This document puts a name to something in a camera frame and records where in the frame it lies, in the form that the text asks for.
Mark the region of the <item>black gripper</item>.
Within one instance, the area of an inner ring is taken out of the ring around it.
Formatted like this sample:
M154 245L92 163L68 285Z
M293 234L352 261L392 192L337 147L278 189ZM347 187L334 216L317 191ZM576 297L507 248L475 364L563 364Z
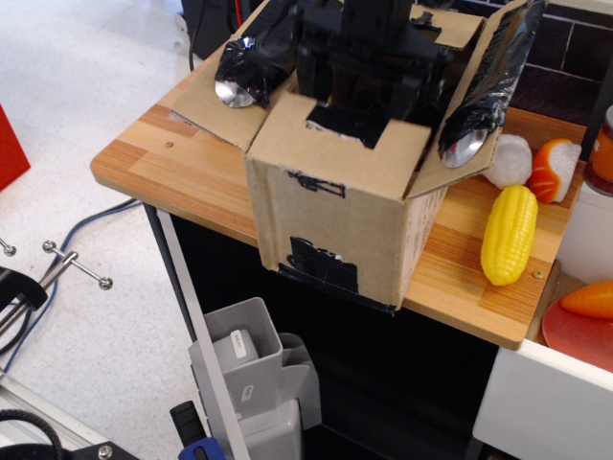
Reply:
M410 19L409 1L317 1L294 12L300 93L327 103L341 69L392 85L389 118L409 122L442 93L452 53Z

